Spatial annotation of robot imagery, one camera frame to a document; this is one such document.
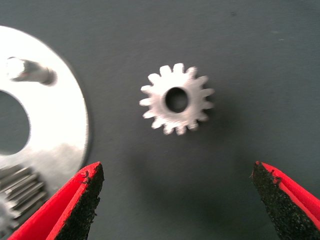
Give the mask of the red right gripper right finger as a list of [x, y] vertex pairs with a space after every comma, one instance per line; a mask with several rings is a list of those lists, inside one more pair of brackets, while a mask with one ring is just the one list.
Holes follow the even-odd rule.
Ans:
[[256, 161], [251, 178], [281, 240], [320, 238], [320, 200], [276, 167]]

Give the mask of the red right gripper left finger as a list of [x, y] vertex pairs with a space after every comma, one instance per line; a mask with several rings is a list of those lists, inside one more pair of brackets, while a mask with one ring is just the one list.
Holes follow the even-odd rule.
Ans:
[[10, 240], [86, 240], [96, 216], [104, 171], [98, 161], [79, 170]]

